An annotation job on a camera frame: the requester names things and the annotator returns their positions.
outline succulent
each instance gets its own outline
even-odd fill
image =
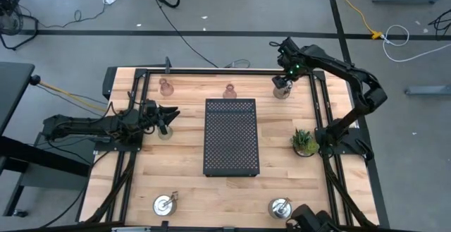
[[[315,142],[309,131],[296,129],[291,141],[297,152],[314,154],[319,149],[318,143]]]

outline potted succulent plant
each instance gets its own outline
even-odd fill
[[[295,153],[301,157],[310,157],[319,149],[318,143],[313,139],[310,132],[305,130],[296,129],[291,138],[291,143]]]

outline yellow connector plug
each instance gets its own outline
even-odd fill
[[[372,39],[379,39],[379,38],[381,38],[381,36],[383,35],[382,32],[371,31],[371,33],[373,34],[373,35],[371,36]]]

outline metal weight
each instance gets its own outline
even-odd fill
[[[268,212],[274,219],[287,219],[291,215],[291,204],[288,198],[271,200],[268,204]]]
[[[158,216],[170,216],[177,209],[178,192],[173,192],[169,197],[167,195],[158,196],[154,201],[154,212]]]

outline black metal frame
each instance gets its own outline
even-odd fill
[[[156,67],[156,68],[137,68],[135,70],[135,82],[133,83],[133,87],[132,90],[137,90],[137,83],[138,80],[136,79],[136,77],[140,77],[145,75],[145,79],[144,79],[144,87],[143,87],[143,91],[142,91],[142,97],[141,100],[142,102],[145,101],[145,99],[147,98],[147,89],[149,86],[149,79],[151,74],[164,74],[167,73],[168,69],[167,68],[162,68],[162,67]],[[229,68],[221,68],[221,69],[215,69],[215,68],[172,68],[170,69],[170,72],[173,74],[225,74],[225,75],[280,75],[283,74],[282,70],[264,70],[264,69],[229,69]],[[113,71],[112,74],[110,74],[110,76],[108,76],[109,78],[115,78],[116,76],[116,71]],[[313,106],[314,106],[314,111],[315,111],[315,118],[316,118],[316,125],[319,128],[323,127],[323,122],[322,122],[322,118],[321,118],[321,109],[320,109],[320,104],[319,104],[319,98],[318,98],[318,91],[316,89],[316,81],[319,81],[319,84],[321,86],[321,94],[323,96],[323,100],[324,100],[324,106],[326,108],[326,117],[328,119],[328,122],[330,123],[333,120],[333,115],[332,115],[332,111],[330,108],[330,100],[328,97],[328,90],[327,90],[327,85],[326,85],[326,77],[324,75],[323,71],[314,71],[312,74],[307,75],[307,77],[309,78],[309,84],[310,84],[310,88],[311,88],[311,94],[312,94],[312,102],[313,102]],[[131,106],[134,104],[134,100],[135,100],[135,95],[132,92],[132,99],[130,100],[130,104]],[[364,132],[364,134],[362,135],[368,135],[368,129],[367,128],[360,128],[360,131]],[[132,152],[130,154],[130,157],[133,157],[133,161],[136,158],[137,153],[136,152]],[[336,170],[337,170],[337,174],[338,174],[338,180],[340,182],[340,184],[346,189],[346,184],[345,184],[345,175],[342,169],[342,162],[340,159],[340,155],[337,154],[334,156],[334,160],[335,160],[335,165],[336,165]],[[116,171],[115,171],[115,176],[114,178],[119,177],[119,174],[121,172],[121,165],[123,163],[123,158],[122,159],[118,159],[117,164],[116,164]],[[323,160],[323,165],[326,166],[326,160]],[[377,178],[377,170],[376,167],[369,167],[368,168],[368,174],[369,174],[369,178],[371,182],[377,181],[378,183],[378,178]],[[132,175],[130,175],[127,179],[127,182],[125,184],[125,190],[123,193],[123,201],[121,203],[121,215],[120,215],[120,221],[121,222],[125,222],[125,218],[126,218],[126,214],[127,214],[127,209],[128,209],[128,200],[129,200],[129,196],[130,196],[130,188],[131,188],[131,182],[132,182]],[[330,212],[332,214],[332,218],[334,220],[334,222],[336,222],[337,224],[340,223],[339,221],[339,217],[338,217],[338,208],[337,208],[337,203],[336,203],[336,198],[335,198],[335,191],[334,191],[334,187],[333,184],[327,179],[326,176],[326,183],[327,183],[327,189],[328,189],[328,199],[329,199],[329,207],[330,207]],[[380,194],[380,196],[376,196],[373,193],[373,198],[375,201],[375,205],[376,205],[376,209],[377,206],[380,204],[383,204],[383,198],[382,195]],[[348,226],[352,225],[352,215],[350,212],[349,207],[345,204],[345,202],[343,201],[343,207],[345,209],[345,218],[346,218],[346,222]],[[109,212],[111,212],[110,215],[107,214],[107,220],[106,221],[110,221],[109,217],[113,216],[113,209],[114,209],[114,203],[109,207]],[[225,228],[198,228],[198,227],[168,227],[168,224],[163,224],[162,226],[158,227],[158,226],[152,226],[152,230],[162,230],[162,231],[169,231],[169,230],[174,230],[174,231],[202,231],[202,230],[208,230],[208,231],[214,231],[214,230],[218,230],[218,231],[224,231]],[[278,228],[274,228],[274,229],[269,229],[269,228],[234,228],[235,231],[285,231],[284,228],[282,229],[278,229]]]

